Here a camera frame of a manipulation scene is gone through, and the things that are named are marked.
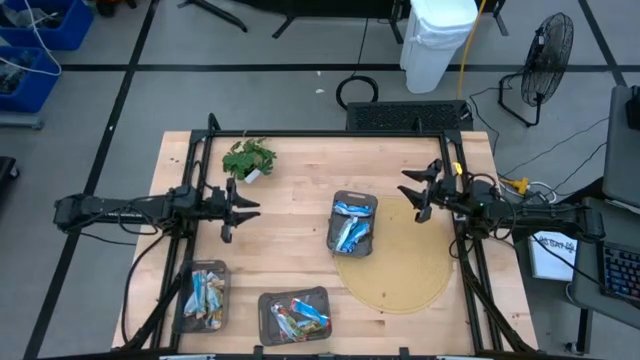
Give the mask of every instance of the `white paper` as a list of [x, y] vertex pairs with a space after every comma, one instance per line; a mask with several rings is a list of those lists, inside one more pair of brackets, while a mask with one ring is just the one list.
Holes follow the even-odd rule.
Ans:
[[[568, 261], [569, 264], [575, 265], [576, 251], [578, 249], [576, 240], [564, 234], [550, 231], [540, 231], [535, 236], [547, 249]], [[529, 249], [533, 277], [561, 281], [571, 281], [573, 279], [573, 269], [549, 254], [533, 237], [529, 238]]]

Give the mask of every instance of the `white pot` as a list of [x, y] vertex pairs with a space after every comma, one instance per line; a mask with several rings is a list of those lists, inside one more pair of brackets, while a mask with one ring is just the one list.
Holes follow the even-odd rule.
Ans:
[[260, 170], [258, 170], [258, 169], [253, 169], [253, 171], [252, 171], [252, 172], [250, 172], [250, 173], [249, 173], [249, 175], [247, 175], [247, 176], [244, 178], [244, 182], [246, 182], [247, 184], [251, 184], [255, 179], [257, 179], [257, 178], [258, 178], [258, 176], [260, 176], [260, 174], [262, 174], [262, 173], [260, 172]]

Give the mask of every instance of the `round cardboard mat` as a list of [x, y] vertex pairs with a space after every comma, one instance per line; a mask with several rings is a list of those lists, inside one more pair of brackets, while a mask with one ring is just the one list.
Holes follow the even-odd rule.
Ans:
[[376, 310], [416, 312], [433, 303], [449, 283], [451, 239], [437, 221], [414, 222], [414, 213], [405, 199], [379, 199], [373, 253], [362, 259], [335, 256], [344, 285]]

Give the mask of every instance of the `yellow cable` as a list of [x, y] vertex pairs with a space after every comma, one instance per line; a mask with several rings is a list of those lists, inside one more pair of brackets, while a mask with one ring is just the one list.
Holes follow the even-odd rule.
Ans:
[[478, 16], [476, 16], [476, 21], [473, 23], [473, 28], [471, 29], [471, 34], [469, 34], [469, 38], [467, 39], [467, 44], [464, 46], [464, 54], [462, 55], [462, 64], [460, 64], [460, 75], [458, 76], [458, 95], [456, 98], [460, 100], [460, 96], [462, 95], [462, 80], [464, 79], [464, 65], [467, 63], [467, 53], [469, 52], [469, 48], [471, 47], [471, 41], [473, 41], [473, 34], [476, 32], [476, 27], [478, 27], [478, 22], [480, 21], [480, 16], [482, 16], [482, 11], [484, 11], [484, 6], [486, 5], [487, 0], [482, 0], [482, 4], [480, 4], [480, 8], [478, 9]]

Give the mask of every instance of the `floor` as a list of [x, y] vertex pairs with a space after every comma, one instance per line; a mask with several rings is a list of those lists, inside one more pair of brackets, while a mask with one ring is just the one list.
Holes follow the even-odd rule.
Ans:
[[[55, 52], [65, 72], [40, 113], [44, 129], [0, 130], [0, 154], [17, 158], [22, 170], [0, 209], [0, 357], [25, 355], [65, 246], [66, 237], [51, 223], [56, 199], [83, 190], [119, 198], [147, 193], [162, 133], [203, 128], [209, 112], [225, 129], [344, 128], [346, 114], [333, 94], [354, 69], [363, 19], [297, 19], [274, 40], [270, 34], [282, 16], [212, 2], [240, 17], [249, 33], [194, 6], [179, 9], [175, 1], [138, 0], [135, 10], [122, 5], [113, 19], [95, 18], [80, 50]], [[508, 0], [502, 17], [509, 36], [501, 36], [490, 16], [479, 24], [468, 57], [474, 66], [465, 75], [465, 98], [496, 86], [501, 76], [517, 69], [538, 24], [560, 11], [575, 26], [571, 67], [544, 106], [541, 125], [521, 126], [498, 108], [493, 90], [475, 97], [480, 115], [500, 132], [495, 160], [501, 172], [606, 118], [616, 83], [640, 83], [640, 51], [630, 46], [640, 31], [637, 0]], [[405, 27], [401, 22], [403, 33]], [[374, 71], [361, 73], [376, 79], [380, 101], [455, 97], [458, 75], [453, 71], [434, 92], [409, 93], [404, 73], [394, 66], [400, 51], [388, 25], [369, 21], [362, 63], [375, 65], [370, 67]], [[459, 51], [453, 63], [460, 59]], [[234, 67], [251, 64], [311, 65]], [[347, 101], [370, 96], [370, 90], [356, 84], [345, 89]], [[534, 115], [518, 91], [508, 93], [506, 101], [529, 118]], [[488, 130], [477, 120], [476, 130]], [[495, 141], [496, 134], [489, 133]], [[605, 139], [603, 123], [511, 175], [553, 186]], [[603, 161], [600, 151], [559, 191], [571, 192], [599, 177]], [[95, 233], [135, 240], [109, 226]], [[39, 352], [35, 341], [27, 354], [107, 351], [132, 251], [81, 238]], [[563, 283], [528, 274], [523, 266], [540, 348], [563, 354], [563, 344], [577, 336], [579, 309], [566, 300]], [[596, 314], [589, 356], [634, 358], [639, 338], [639, 330]]]

